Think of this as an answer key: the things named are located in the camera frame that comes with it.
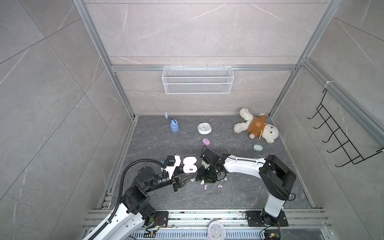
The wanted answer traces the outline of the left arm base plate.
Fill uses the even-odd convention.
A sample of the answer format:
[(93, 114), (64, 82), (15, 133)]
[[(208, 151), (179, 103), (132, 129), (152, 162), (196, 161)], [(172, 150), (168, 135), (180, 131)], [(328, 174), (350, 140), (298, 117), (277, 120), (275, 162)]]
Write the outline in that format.
[(169, 211), (156, 211), (145, 220), (145, 227), (167, 227), (169, 221)]

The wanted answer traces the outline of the white earbud case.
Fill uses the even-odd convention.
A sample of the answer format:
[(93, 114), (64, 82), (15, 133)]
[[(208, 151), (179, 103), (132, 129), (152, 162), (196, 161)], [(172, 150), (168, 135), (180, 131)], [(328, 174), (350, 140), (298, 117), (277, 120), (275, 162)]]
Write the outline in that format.
[(183, 159), (183, 172), (186, 174), (196, 173), (198, 167), (196, 166), (196, 157), (186, 157)]

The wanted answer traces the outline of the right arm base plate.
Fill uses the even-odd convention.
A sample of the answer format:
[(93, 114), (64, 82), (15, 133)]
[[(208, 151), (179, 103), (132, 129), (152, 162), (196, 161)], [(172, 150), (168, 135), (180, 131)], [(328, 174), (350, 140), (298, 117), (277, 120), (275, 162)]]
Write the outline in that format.
[(288, 227), (288, 220), (284, 213), (281, 211), (278, 217), (273, 217), (262, 211), (246, 211), (245, 218), (248, 221), (249, 227)]

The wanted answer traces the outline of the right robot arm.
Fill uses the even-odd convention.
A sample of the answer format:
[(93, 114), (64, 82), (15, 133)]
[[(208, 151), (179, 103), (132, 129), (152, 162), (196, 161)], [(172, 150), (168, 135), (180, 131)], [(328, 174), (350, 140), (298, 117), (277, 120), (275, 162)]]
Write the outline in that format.
[(296, 181), (296, 174), (278, 157), (268, 155), (262, 159), (249, 159), (229, 154), (218, 156), (207, 147), (202, 148), (202, 164), (198, 169), (197, 181), (215, 183), (229, 173), (239, 173), (260, 178), (269, 195), (260, 218), (265, 225), (277, 224), (283, 214), (283, 207), (290, 201)]

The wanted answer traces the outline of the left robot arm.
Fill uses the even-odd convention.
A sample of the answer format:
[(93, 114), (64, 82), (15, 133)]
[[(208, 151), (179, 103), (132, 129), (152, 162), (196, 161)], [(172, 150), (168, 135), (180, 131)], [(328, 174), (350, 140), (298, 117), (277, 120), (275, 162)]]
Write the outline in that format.
[[(123, 193), (127, 171), (139, 163), (153, 163), (161, 166), (162, 172), (156, 174), (151, 167), (143, 167), (134, 178), (132, 185)], [(159, 162), (152, 159), (140, 159), (130, 163), (123, 171), (117, 203), (112, 212), (101, 221), (85, 240), (125, 240), (136, 230), (149, 226), (155, 220), (156, 211), (150, 205), (148, 192), (172, 185), (176, 192), (189, 180), (195, 178), (198, 168), (195, 165), (182, 166), (178, 156)]]

